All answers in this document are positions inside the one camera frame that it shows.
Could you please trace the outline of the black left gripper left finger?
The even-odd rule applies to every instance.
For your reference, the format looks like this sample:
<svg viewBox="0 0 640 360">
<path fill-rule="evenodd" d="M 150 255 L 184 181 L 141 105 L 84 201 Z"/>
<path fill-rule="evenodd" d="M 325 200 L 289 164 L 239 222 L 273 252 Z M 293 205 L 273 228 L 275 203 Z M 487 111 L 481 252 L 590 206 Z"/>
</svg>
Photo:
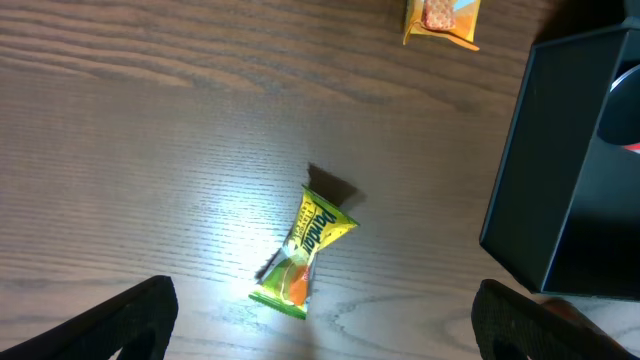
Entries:
<svg viewBox="0 0 640 360">
<path fill-rule="evenodd" d="M 163 360 L 178 316 L 169 276 L 153 276 L 34 338 L 1 360 Z"/>
</svg>

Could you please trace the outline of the red Pringles can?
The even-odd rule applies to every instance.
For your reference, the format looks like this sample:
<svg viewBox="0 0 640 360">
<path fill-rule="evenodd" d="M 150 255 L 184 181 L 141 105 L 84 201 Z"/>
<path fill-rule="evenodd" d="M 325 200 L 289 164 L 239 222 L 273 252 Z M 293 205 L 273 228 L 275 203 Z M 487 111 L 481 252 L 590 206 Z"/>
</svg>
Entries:
<svg viewBox="0 0 640 360">
<path fill-rule="evenodd" d="M 611 84 L 598 136 L 609 144 L 639 153 L 639 65 Z"/>
</svg>

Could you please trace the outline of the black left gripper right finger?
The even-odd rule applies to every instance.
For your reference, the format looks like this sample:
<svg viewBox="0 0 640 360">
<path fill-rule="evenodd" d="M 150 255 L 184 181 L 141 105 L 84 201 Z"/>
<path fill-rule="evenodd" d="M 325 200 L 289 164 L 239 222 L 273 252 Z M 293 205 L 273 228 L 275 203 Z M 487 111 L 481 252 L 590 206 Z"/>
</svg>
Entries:
<svg viewBox="0 0 640 360">
<path fill-rule="evenodd" d="M 483 360 L 637 360 L 571 303 L 537 303 L 493 279 L 480 283 L 471 322 Z"/>
</svg>

